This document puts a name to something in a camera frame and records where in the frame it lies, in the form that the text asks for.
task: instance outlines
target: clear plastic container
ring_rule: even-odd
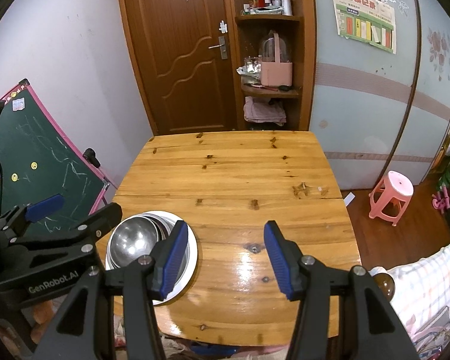
[[[260,55],[262,62],[275,62],[275,31],[270,31],[269,34],[262,40],[260,45]],[[282,37],[278,37],[278,44],[280,47],[280,62],[291,62],[290,51],[287,48],[287,43]]]

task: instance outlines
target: brown stripe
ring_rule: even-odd
[[[373,73],[338,66],[336,64],[317,64],[315,85],[351,89],[397,100],[408,104],[411,87]],[[445,120],[450,120],[450,108],[426,95],[416,91],[413,106],[430,112]]]
[[[433,115],[441,117],[446,121],[450,120],[450,108],[425,93],[416,91],[412,105],[423,109],[424,111],[430,112]]]
[[[386,161],[388,154],[376,154],[376,153],[351,153],[344,151],[326,151],[325,157],[329,160],[373,160],[373,161]],[[416,155],[394,155],[392,161],[405,161],[405,162],[432,162],[433,157],[418,157]]]

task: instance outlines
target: wooden shelf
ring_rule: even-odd
[[[295,89],[291,89],[288,92],[271,91],[269,89],[254,88],[252,86],[242,84],[242,90],[245,95],[253,97],[276,97],[280,99],[297,99],[300,97],[300,93],[298,93]]]
[[[298,16],[286,16],[286,15],[242,15],[242,16],[236,16],[235,21],[237,24],[243,23],[245,21],[249,20],[281,20],[281,21],[300,21],[300,17]]]

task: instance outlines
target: plaid blanket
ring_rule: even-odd
[[[450,245],[417,262],[371,269],[373,276],[388,273],[395,281],[395,295],[390,304],[409,334],[414,334],[442,307],[450,311]]]

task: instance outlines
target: stacked bowls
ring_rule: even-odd
[[[175,221],[150,212],[126,218],[115,228],[108,240],[106,250],[107,268],[123,268],[144,254],[150,254],[154,245],[168,237]],[[185,271],[190,258],[187,244],[176,281]]]

